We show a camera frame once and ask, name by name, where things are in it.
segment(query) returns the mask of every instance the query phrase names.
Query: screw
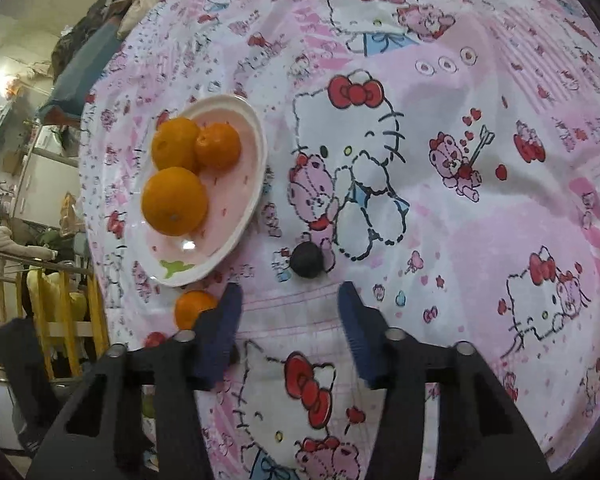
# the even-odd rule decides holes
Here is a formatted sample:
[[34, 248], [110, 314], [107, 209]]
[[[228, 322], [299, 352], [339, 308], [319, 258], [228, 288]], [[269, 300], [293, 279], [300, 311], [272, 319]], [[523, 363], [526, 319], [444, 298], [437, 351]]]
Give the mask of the screw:
[[462, 355], [472, 355], [475, 352], [475, 346], [468, 341], [461, 341], [456, 345], [456, 350]]
[[107, 350], [107, 355], [109, 357], [120, 357], [124, 355], [126, 352], [126, 346], [121, 343], [116, 343], [115, 345], [111, 345]]
[[401, 328], [389, 328], [384, 333], [384, 336], [391, 341], [402, 341], [405, 337], [407, 337], [407, 334]]
[[180, 330], [173, 338], [179, 343], [186, 343], [195, 338], [196, 333], [193, 330]]

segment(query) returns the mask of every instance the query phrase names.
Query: orange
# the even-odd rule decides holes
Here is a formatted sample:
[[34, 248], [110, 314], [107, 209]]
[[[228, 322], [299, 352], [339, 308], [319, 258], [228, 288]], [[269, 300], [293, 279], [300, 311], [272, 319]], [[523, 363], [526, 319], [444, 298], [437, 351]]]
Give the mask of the orange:
[[184, 168], [167, 168], [152, 176], [142, 190], [142, 214], [167, 236], [182, 236], [205, 219], [208, 197], [200, 179]]
[[200, 128], [191, 119], [176, 117], [164, 121], [151, 142], [151, 158], [159, 170], [178, 166], [197, 173], [196, 138]]
[[204, 290], [185, 292], [176, 300], [173, 315], [180, 330], [191, 330], [200, 312], [218, 306], [218, 300]]
[[240, 158], [240, 136], [227, 123], [213, 123], [202, 128], [196, 139], [198, 160], [214, 170], [228, 170]]

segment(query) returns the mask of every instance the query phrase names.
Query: yellow railing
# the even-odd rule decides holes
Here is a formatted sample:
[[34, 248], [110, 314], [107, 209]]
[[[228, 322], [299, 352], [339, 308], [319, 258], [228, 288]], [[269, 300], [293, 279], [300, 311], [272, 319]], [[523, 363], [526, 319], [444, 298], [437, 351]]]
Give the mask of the yellow railing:
[[[22, 306], [22, 275], [24, 272], [36, 272], [38, 274], [38, 300], [31, 298], [33, 309], [33, 318], [36, 326], [36, 333], [40, 342], [40, 348], [45, 358], [46, 373], [50, 380], [54, 378], [53, 368], [51, 366], [51, 350], [53, 346], [62, 341], [64, 353], [69, 361], [69, 367], [73, 377], [80, 375], [80, 364], [78, 362], [78, 338], [92, 337], [97, 357], [100, 357], [109, 347], [109, 336], [107, 334], [107, 323], [104, 316], [102, 295], [96, 277], [91, 269], [55, 264], [53, 262], [43, 262], [30, 258], [20, 258], [12, 254], [1, 253], [0, 259], [19, 264], [29, 265], [29, 270], [18, 270], [13, 273], [14, 277], [0, 275], [0, 322], [7, 322], [7, 306], [4, 293], [4, 284], [12, 283], [16, 288], [16, 311], [18, 317], [23, 317], [24, 309]], [[43, 273], [45, 269], [56, 270], [60, 274], [60, 303], [59, 318], [48, 320], [45, 314], [43, 301]], [[90, 321], [76, 321], [72, 317], [69, 276], [70, 274], [80, 274], [87, 278], [86, 301], [90, 312]]]

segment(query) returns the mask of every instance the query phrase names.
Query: bedsheet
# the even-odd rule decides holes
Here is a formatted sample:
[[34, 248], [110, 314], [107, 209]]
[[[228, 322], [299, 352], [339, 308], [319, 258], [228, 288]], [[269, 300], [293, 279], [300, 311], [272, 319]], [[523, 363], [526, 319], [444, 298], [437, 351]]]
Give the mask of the bedsheet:
[[[130, 190], [156, 125], [219, 92], [256, 108], [269, 157], [240, 245], [187, 287], [245, 293], [240, 364], [197, 394], [216, 477], [364, 478], [384, 392], [352, 364], [344, 280], [420, 341], [472, 341], [563, 464], [600, 414], [600, 34], [579, 2], [161, 0], [82, 116], [91, 251], [129, 348], [175, 332], [182, 293], [128, 256]], [[289, 268], [303, 240], [315, 280]]]

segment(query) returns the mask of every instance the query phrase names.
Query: plate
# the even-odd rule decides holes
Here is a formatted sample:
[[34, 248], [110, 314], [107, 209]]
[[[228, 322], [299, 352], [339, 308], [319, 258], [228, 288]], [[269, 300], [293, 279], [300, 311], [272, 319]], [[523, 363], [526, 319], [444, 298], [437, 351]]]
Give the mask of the plate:
[[241, 97], [219, 95], [200, 99], [182, 117], [206, 124], [227, 122], [240, 135], [242, 153], [228, 171], [204, 168], [198, 175], [206, 187], [209, 208], [195, 232], [169, 237], [155, 231], [140, 209], [142, 188], [157, 172], [146, 156], [131, 190], [125, 241], [131, 256], [147, 275], [167, 286], [181, 286], [207, 276], [237, 245], [262, 192], [267, 139], [255, 110]]

